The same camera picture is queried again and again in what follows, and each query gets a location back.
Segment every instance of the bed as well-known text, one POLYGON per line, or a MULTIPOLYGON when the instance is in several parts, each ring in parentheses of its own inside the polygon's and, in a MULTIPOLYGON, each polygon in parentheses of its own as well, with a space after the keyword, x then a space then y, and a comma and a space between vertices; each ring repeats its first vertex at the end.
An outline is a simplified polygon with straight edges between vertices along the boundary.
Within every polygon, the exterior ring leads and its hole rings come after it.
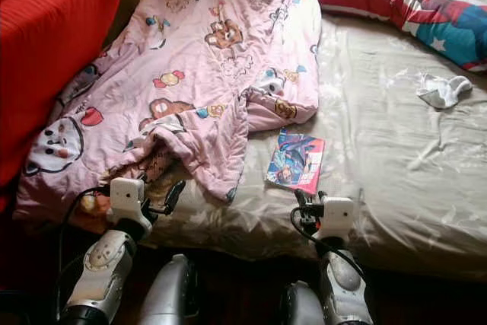
MULTIPOLYGON (((326 140, 319 189, 358 202, 351 247, 360 262, 487 280, 487 78, 388 24, 327 14, 316 58, 319 108, 289 129, 326 140), (415 95, 425 72, 465 75, 473 90, 454 108, 435 110, 415 95)), ((288 219, 297 204, 293 194, 264 183, 278 133, 251 134, 230 204, 209 195, 181 164, 153 182, 148 195, 154 207, 173 182, 186 179, 187 185, 146 244, 208 248, 247 260, 313 258, 288 219)), ((26 206, 14 216, 32 219, 26 206)), ((98 218, 73 222, 103 227, 98 218)))

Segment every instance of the pink comforter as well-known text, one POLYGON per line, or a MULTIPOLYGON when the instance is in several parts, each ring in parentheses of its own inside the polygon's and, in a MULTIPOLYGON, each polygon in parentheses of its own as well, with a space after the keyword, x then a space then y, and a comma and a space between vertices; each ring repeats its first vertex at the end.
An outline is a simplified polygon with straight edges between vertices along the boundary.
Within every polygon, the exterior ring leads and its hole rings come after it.
POLYGON ((141 0, 59 96, 15 215, 59 221, 80 191, 142 172, 152 181, 174 158, 230 202, 248 133, 317 110, 319 36, 317 0, 141 0))

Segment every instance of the white star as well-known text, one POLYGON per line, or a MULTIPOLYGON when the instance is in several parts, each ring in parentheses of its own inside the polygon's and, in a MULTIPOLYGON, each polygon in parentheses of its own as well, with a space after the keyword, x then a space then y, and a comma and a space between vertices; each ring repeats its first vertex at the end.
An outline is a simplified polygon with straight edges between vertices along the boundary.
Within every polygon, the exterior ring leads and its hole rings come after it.
POLYGON ((429 46, 433 47, 437 51, 446 51, 447 49, 444 48, 444 41, 445 40, 439 40, 436 37, 433 37, 433 43, 429 46))

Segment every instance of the red sofa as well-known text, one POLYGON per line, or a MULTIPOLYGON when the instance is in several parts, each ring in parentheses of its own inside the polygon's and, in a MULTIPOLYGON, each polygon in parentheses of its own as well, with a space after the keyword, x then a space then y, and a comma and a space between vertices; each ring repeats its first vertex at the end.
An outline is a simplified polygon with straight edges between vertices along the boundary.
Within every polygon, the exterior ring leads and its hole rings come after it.
POLYGON ((0 212, 56 95, 99 54, 119 0, 1 0, 0 212))

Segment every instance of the comic book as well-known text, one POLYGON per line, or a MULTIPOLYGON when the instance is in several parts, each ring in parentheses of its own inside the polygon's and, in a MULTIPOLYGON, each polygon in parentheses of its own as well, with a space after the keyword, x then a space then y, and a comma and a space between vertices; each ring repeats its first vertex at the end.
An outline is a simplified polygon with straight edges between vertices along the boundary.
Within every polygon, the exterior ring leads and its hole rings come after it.
POLYGON ((267 170, 267 181, 291 190, 316 194, 325 141, 303 134, 279 133, 267 170))

